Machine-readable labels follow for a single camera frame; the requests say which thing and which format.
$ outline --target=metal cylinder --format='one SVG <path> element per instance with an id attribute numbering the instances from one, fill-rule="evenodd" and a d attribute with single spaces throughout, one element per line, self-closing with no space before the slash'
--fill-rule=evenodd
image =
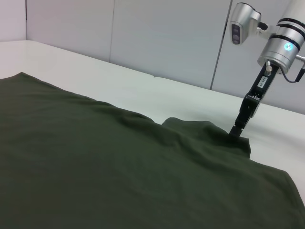
<path id="1" fill-rule="evenodd" d="M 296 55 L 305 41 L 305 0 L 291 0 L 277 26 L 279 30 L 270 36 L 257 62 L 263 66 L 271 61 L 288 73 Z"/>
<path id="2" fill-rule="evenodd" d="M 266 62 L 266 71 L 265 71 L 265 76 L 270 76 L 272 72 L 272 66 L 270 61 Z"/>

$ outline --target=white wall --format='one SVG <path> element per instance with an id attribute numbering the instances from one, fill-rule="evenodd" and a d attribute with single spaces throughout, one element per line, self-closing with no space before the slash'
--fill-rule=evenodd
<path id="1" fill-rule="evenodd" d="M 109 61 L 114 0 L 27 0 L 28 40 Z"/>
<path id="2" fill-rule="evenodd" d="M 233 0 L 231 13 L 238 2 L 240 1 Z M 261 12 L 262 22 L 270 25 L 277 24 L 289 3 L 287 0 L 244 0 L 244 2 Z M 261 70 L 257 59 L 266 43 L 267 40 L 260 37 L 250 37 L 242 46 L 235 46 L 230 42 L 228 24 L 213 90 L 244 97 Z M 305 55 L 305 47 L 299 54 Z M 295 61 L 287 77 L 294 80 L 301 67 L 302 64 Z M 299 83 L 288 83 L 282 75 L 277 75 L 263 103 L 305 114 L 304 98 L 305 78 Z"/>
<path id="3" fill-rule="evenodd" d="M 0 0 L 0 42 L 26 39 L 25 0 Z"/>
<path id="4" fill-rule="evenodd" d="M 111 62 L 210 88 L 230 0 L 116 0 Z"/>

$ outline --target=panel seam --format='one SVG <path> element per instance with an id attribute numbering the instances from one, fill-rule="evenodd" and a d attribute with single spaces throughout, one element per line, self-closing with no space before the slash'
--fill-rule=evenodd
<path id="1" fill-rule="evenodd" d="M 28 40 L 28 8 L 27 8 L 27 0 L 25 0 L 25 40 Z"/>
<path id="2" fill-rule="evenodd" d="M 109 63 L 111 63 L 111 51 L 112 51 L 112 40 L 113 40 L 113 25 L 114 25 L 114 9 L 115 9 L 115 0 L 113 0 L 113 12 L 112 12 L 112 27 L 111 27 L 111 40 L 110 40 L 110 51 L 109 51 Z"/>
<path id="3" fill-rule="evenodd" d="M 212 81 L 211 81 L 210 90 L 212 90 L 212 87 L 213 87 L 213 83 L 214 83 L 214 79 L 215 79 L 215 75 L 216 75 L 216 71 L 217 71 L 217 66 L 218 66 L 218 62 L 219 62 L 219 57 L 220 57 L 220 53 L 221 53 L 221 48 L 222 48 L 223 42 L 224 42 L 225 31 L 227 29 L 229 15 L 230 15 L 231 7 L 232 7 L 232 2 L 233 2 L 233 0 L 231 0 L 231 2 L 230 2 L 227 18 L 226 18 L 226 21 L 225 21 L 225 24 L 224 24 L 223 37 L 221 39 L 220 47 L 219 47 L 219 50 L 218 50 L 218 56 L 217 56 L 217 59 L 216 59 L 216 64 L 215 64 L 215 68 L 214 68 L 214 73 L 213 73 L 213 77 L 212 77 Z"/>

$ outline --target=robotic arm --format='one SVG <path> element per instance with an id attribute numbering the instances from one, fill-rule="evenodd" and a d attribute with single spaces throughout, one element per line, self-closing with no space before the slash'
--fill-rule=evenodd
<path id="1" fill-rule="evenodd" d="M 267 93 L 275 75 L 283 74 L 290 83 L 299 82 L 305 73 L 305 64 L 295 81 L 287 79 L 295 59 L 305 63 L 305 57 L 297 55 L 305 42 L 305 0 L 291 0 L 276 26 L 261 22 L 261 13 L 246 3 L 238 3 L 230 22 L 231 41 L 241 45 L 250 35 L 268 39 L 257 62 L 262 66 L 257 79 L 246 94 L 239 115 L 230 134 L 239 137 Z"/>

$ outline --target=black cable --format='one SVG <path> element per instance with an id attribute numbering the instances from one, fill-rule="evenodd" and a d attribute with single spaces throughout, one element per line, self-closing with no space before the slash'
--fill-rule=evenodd
<path id="1" fill-rule="evenodd" d="M 289 83 L 296 83 L 296 81 L 291 81 L 291 80 L 289 80 L 289 79 L 287 78 L 287 76 L 286 76 L 285 73 L 284 73 L 284 70 L 283 70 L 283 67 L 282 67 L 282 66 L 280 66 L 280 69 L 281 69 L 281 71 L 282 71 L 282 74 L 283 74 L 284 78 L 285 78 Z"/>

